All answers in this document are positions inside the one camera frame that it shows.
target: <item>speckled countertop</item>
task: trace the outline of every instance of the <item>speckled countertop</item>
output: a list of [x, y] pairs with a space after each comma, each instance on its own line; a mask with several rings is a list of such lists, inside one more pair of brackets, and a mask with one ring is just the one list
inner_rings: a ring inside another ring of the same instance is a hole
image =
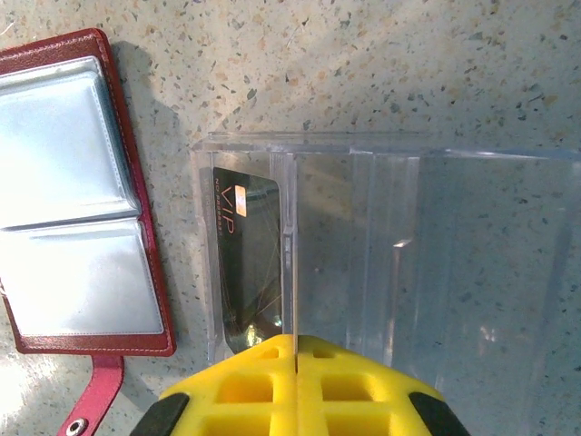
[[[411, 130], [581, 147], [579, 0], [0, 0], [0, 17], [0, 48], [102, 28], [138, 138], [178, 352], [127, 359], [103, 435], [128, 434], [164, 387], [204, 365], [190, 152], [208, 132]], [[18, 354], [4, 310], [0, 347], [1, 433], [55, 434], [89, 360]]]

